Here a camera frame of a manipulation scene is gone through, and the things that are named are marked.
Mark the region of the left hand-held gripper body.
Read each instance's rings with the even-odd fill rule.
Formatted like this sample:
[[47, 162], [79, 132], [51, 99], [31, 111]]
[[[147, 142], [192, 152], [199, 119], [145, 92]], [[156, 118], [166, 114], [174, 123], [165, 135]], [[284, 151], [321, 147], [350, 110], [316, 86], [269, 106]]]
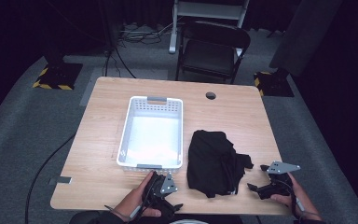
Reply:
[[154, 172], [143, 193], [143, 207], [157, 209], [162, 217], [173, 218], [168, 217], [170, 203], [165, 198], [177, 190], [170, 173], [159, 175]]

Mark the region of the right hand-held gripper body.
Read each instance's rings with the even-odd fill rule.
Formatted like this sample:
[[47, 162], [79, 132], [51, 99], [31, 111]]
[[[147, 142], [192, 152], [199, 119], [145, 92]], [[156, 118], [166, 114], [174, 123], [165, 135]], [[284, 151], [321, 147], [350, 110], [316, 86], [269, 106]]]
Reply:
[[300, 170], [299, 165], [274, 161], [269, 165], [266, 173], [270, 183], [264, 187], [258, 188], [258, 196], [261, 200], [268, 199], [273, 194], [289, 196], [293, 191], [293, 183], [289, 173]]

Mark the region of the black cloth garment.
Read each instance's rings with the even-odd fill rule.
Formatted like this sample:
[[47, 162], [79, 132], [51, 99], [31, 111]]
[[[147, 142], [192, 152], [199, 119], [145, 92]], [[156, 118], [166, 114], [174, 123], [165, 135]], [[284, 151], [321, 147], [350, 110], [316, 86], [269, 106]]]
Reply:
[[188, 149], [187, 184], [207, 198], [237, 194], [249, 155], [237, 153], [224, 132], [195, 131]]

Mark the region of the white plastic basket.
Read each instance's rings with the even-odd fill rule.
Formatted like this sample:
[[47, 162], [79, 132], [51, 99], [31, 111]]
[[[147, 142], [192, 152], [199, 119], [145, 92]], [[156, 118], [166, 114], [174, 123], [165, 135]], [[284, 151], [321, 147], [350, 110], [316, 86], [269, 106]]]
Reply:
[[123, 169], [176, 171], [183, 165], [183, 101], [132, 96], [117, 153]]

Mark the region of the person's right hand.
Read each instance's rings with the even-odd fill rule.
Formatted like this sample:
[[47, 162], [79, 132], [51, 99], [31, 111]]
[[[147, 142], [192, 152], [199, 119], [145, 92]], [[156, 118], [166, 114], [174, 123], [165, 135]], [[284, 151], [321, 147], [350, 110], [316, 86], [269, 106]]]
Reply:
[[299, 217], [303, 213], [310, 213], [319, 216], [318, 210], [311, 202], [310, 197], [306, 191], [298, 184], [296, 179], [291, 174], [288, 175], [293, 183], [293, 192], [295, 194], [295, 198], [292, 198], [291, 196], [273, 194], [270, 196], [270, 199], [276, 203], [281, 203], [289, 207], [295, 217]]

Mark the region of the person's left hand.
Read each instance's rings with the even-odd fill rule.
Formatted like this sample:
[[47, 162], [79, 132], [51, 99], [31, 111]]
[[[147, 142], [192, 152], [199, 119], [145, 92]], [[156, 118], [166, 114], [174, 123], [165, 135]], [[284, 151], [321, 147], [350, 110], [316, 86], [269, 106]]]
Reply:
[[142, 196], [145, 187], [152, 176], [153, 172], [150, 172], [138, 187], [132, 189], [130, 193], [127, 194], [124, 199], [115, 206], [113, 214], [119, 216], [124, 222], [131, 221], [131, 214], [138, 206], [141, 206], [143, 203]]

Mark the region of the white round object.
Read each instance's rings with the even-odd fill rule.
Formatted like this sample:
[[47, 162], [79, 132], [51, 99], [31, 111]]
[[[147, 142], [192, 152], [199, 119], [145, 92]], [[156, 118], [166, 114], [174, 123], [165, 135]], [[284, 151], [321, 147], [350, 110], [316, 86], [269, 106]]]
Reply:
[[204, 221], [196, 220], [196, 219], [181, 219], [170, 222], [169, 224], [209, 224]]

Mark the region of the black striped stand base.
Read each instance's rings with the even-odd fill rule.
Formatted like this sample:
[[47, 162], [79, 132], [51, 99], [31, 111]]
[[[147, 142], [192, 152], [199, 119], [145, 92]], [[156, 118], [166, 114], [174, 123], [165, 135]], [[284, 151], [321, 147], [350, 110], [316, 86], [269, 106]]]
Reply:
[[60, 67], [46, 65], [33, 84], [34, 88], [71, 91], [83, 67], [82, 63], [64, 63]]
[[254, 81], [261, 96], [294, 96], [286, 77], [279, 77], [269, 72], [256, 72], [254, 74]]

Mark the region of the grey tape strip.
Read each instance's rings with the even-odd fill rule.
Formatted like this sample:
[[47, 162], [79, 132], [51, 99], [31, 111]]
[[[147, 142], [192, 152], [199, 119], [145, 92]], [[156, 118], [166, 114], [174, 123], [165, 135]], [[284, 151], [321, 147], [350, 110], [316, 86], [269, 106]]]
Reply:
[[62, 184], [70, 184], [72, 181], [72, 178], [69, 176], [58, 176], [58, 177], [53, 177], [48, 181], [48, 184], [51, 186], [55, 186], [59, 183]]

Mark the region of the black folding chair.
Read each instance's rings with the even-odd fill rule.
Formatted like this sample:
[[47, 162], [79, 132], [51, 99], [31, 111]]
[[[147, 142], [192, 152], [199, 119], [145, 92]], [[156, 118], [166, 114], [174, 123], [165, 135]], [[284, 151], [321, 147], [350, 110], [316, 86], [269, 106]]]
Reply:
[[189, 21], [181, 29], [175, 79], [179, 72], [190, 71], [233, 84], [250, 43], [248, 33], [237, 26]]

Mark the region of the grey hanging panel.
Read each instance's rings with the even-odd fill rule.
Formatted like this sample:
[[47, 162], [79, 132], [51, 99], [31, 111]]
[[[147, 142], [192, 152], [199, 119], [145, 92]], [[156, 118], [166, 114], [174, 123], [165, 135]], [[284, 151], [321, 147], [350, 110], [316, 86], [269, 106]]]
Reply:
[[269, 64], [277, 78], [300, 76], [343, 0], [302, 0]]

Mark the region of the black tripod pole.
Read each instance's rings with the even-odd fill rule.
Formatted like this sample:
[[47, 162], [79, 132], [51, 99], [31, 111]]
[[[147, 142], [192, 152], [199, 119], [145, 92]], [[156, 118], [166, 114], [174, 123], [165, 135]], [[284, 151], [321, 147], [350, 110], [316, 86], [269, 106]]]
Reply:
[[123, 16], [121, 0], [97, 0], [97, 2], [103, 23], [105, 41], [103, 75], [106, 77], [109, 60], [112, 58], [112, 53], [117, 50], [117, 43], [123, 29]]

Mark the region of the white metal stand frame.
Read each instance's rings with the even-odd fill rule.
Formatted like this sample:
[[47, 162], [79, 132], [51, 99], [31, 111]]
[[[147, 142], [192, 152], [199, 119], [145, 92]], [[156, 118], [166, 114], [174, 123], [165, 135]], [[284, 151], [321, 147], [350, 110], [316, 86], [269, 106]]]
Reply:
[[249, 1], [250, 0], [242, 0], [242, 2], [236, 6], [230, 6], [174, 0], [172, 6], [172, 31], [169, 53], [174, 54], [176, 52], [177, 22], [180, 16], [232, 20], [236, 21], [237, 26], [241, 28]]

